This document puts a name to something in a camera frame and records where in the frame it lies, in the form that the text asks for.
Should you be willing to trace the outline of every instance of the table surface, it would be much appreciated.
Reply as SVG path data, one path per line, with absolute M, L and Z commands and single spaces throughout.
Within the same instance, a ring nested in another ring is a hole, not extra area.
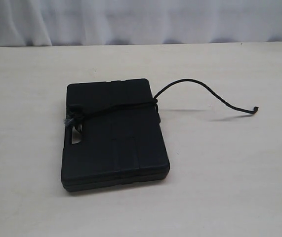
M 161 182 L 60 181 L 66 86 L 185 82 L 159 97 Z M 282 42 L 0 48 L 0 237 L 282 237 Z

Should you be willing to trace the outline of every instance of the white curtain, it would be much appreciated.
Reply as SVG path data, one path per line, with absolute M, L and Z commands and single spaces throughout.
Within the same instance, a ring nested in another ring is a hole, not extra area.
M 282 0 L 0 0 L 0 46 L 282 41 Z

